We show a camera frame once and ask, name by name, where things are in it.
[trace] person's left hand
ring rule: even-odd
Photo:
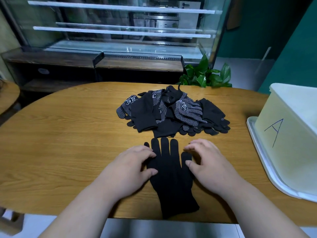
[[[157,170],[150,168],[141,172],[142,163],[156,154],[144,145],[133,146],[119,154],[101,172],[94,183],[104,189],[114,202],[131,195],[139,189]]]

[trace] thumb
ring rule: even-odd
[[[156,169],[150,168],[141,172],[143,182],[147,181],[152,176],[156,175],[158,171]]]
[[[186,160],[185,164],[188,166],[189,170],[196,176],[199,172],[200,165],[196,164],[192,160]]]

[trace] hand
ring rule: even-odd
[[[204,139],[192,140],[184,149],[194,150],[201,157],[200,165],[191,160],[187,160],[186,165],[211,192],[224,196],[244,181],[212,142]]]
[[[131,195],[139,189],[157,170],[150,168],[141,172],[142,163],[156,154],[144,145],[134,146],[119,154],[101,172],[94,183],[101,185],[108,198],[114,202]]]

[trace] light strip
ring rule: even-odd
[[[204,10],[204,9],[182,9],[174,7],[136,7],[136,6],[119,6],[119,5],[103,5],[91,3],[74,3],[74,2],[57,2],[57,1],[28,1],[33,6],[49,6],[49,7],[77,7],[104,10],[121,10],[135,12],[163,12],[163,13],[203,13],[203,14],[222,14],[222,11]]]
[[[76,33],[103,33],[103,34],[121,34],[136,36],[154,36],[154,37],[201,37],[210,38],[209,34],[187,34],[187,33],[155,33],[155,32],[133,32],[133,31],[112,31],[112,30],[96,30],[66,27],[38,27],[34,26],[34,30],[42,31],[58,31],[58,32],[76,32]]]
[[[77,26],[77,27],[103,27],[103,28],[124,28],[124,29],[150,29],[150,30],[173,30],[173,31],[186,31],[186,32],[203,32],[201,29],[181,29],[181,28],[168,28],[168,27],[132,27],[132,26],[117,26],[105,24],[87,24],[87,23],[70,23],[70,22],[56,22],[61,26]],[[216,33],[215,30],[205,30],[204,32]]]

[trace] green potted plant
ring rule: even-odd
[[[221,70],[209,69],[208,59],[204,54],[198,66],[193,67],[191,64],[185,66],[187,74],[183,74],[179,78],[177,84],[181,85],[196,85],[205,88],[211,87],[229,87],[231,79],[231,69],[228,64],[224,64]]]

